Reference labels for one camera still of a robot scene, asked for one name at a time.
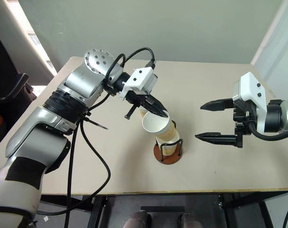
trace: black wire cup holder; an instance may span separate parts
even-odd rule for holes
[[[174,122],[174,121],[172,121],[172,122],[174,124],[174,128],[177,128],[176,122]],[[171,157],[171,159],[168,160],[168,162],[164,162],[163,147],[164,146],[174,146],[174,145],[177,145],[176,151],[170,156],[165,156],[166,158]],[[158,142],[156,141],[156,144],[154,146],[154,155],[160,163],[173,164],[173,163],[177,162],[180,159],[180,157],[182,156],[182,153],[183,153],[182,146],[183,146],[183,139],[179,139],[173,143],[163,143],[159,147],[158,147]]]

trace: metal frame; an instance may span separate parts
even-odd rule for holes
[[[163,157],[163,146],[174,146],[176,144],[180,143],[181,144],[181,147],[180,147],[180,150],[178,152],[178,155],[181,156],[182,155],[182,146],[183,146],[183,139],[179,139],[177,140],[175,143],[163,143],[161,144],[160,146],[160,153],[161,153],[161,161],[164,160],[164,157]]]
[[[41,195],[40,201],[48,204],[56,204],[57,206],[67,207],[67,196],[62,195]],[[81,200],[71,198],[71,205],[79,203]],[[76,207],[77,209],[91,211],[93,204],[90,202],[84,202]]]
[[[177,128],[176,122],[173,121],[173,120],[172,120],[172,122],[173,122],[173,124],[174,124],[174,128]],[[183,139],[179,139],[179,140],[177,140],[175,143],[163,143],[163,144],[161,144],[161,146],[160,146],[161,161],[164,160],[164,157],[163,157],[163,146],[174,146],[174,145],[177,145],[178,143],[181,144],[180,150],[179,150],[179,152],[178,152],[178,155],[181,156],[181,155],[182,155]]]
[[[240,193],[203,193],[203,194],[217,194],[219,197],[219,207],[224,211],[227,228],[236,228],[237,222],[234,214],[236,208],[248,206],[254,203],[258,203],[264,219],[266,228],[273,228],[271,218],[269,216],[266,204],[264,200],[288,193],[288,191],[275,191],[275,192],[254,192],[246,196],[241,197]],[[200,194],[200,193],[175,193],[175,195],[188,195],[188,194]],[[165,194],[153,194],[153,195],[172,195],[172,193]],[[41,201],[57,204],[60,206],[66,206],[66,197],[60,195],[42,195]],[[79,199],[72,198],[72,204],[80,202]],[[107,196],[97,196],[94,198],[94,202],[85,202],[81,204],[78,209],[91,211],[91,216],[88,223],[88,228],[107,227],[111,207],[108,203]],[[184,212],[183,206],[142,206],[142,210],[147,212]]]
[[[109,208],[106,196],[95,197],[87,228],[98,228],[99,224],[101,228],[107,227]]]
[[[239,197],[239,198],[235,198],[234,193],[232,193],[230,194],[232,197],[232,200],[229,200],[229,201],[227,201],[223,197],[223,194],[219,195],[219,199],[220,199],[219,206],[221,206],[222,209],[224,210],[227,228],[237,227],[235,215],[234,215],[235,208],[240,208],[240,207],[252,205],[255,203],[259,204],[265,227],[273,228],[273,224],[271,222],[271,218],[270,218],[265,200],[285,194],[285,193],[288,193],[288,191],[254,192],[254,193],[250,193],[249,195]]]

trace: gray wall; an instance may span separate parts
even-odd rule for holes
[[[0,0],[0,40],[17,71],[29,75],[28,82],[31,85],[46,85],[50,82],[53,74],[11,14],[5,0]]]
[[[90,48],[116,56],[143,46],[157,60],[250,63],[280,2],[20,0],[57,70]]]
[[[252,62],[278,99],[288,100],[288,0],[284,1],[273,32],[260,47]]]

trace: table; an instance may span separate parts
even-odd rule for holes
[[[5,163],[5,147],[29,114],[50,96],[57,85],[82,63],[72,57],[34,101],[0,143],[0,167]],[[131,60],[125,71],[145,65]],[[172,165],[159,163],[153,155],[155,138],[141,126],[139,111],[126,120],[131,107],[118,96],[93,111],[91,119],[109,128],[104,130],[85,123],[88,138],[111,169],[111,180],[101,194],[236,192],[288,190],[288,138],[278,142],[244,136],[244,148],[213,145],[195,134],[234,132],[232,110],[200,110],[204,103],[232,96],[232,85],[251,71],[249,64],[215,64],[158,61],[158,82],[152,91],[168,109],[184,139],[183,157]],[[267,100],[272,99],[266,87]],[[68,156],[61,167],[43,178],[43,194],[66,194]],[[74,156],[72,194],[90,194],[106,179],[106,170],[85,141],[78,135]]]

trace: wooden base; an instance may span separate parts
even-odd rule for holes
[[[182,151],[182,148],[181,148],[181,144],[178,143],[177,144],[177,147],[176,147],[176,150],[174,151],[174,153],[170,156],[165,156],[163,155],[163,161],[161,161],[161,151],[159,149],[159,146],[158,145],[155,145],[154,146],[154,149],[153,149],[153,152],[154,152],[154,156],[155,158],[162,164],[165,164],[165,165],[171,165],[171,164],[174,164],[176,163],[178,160],[181,159],[182,155],[183,155],[183,151]]]

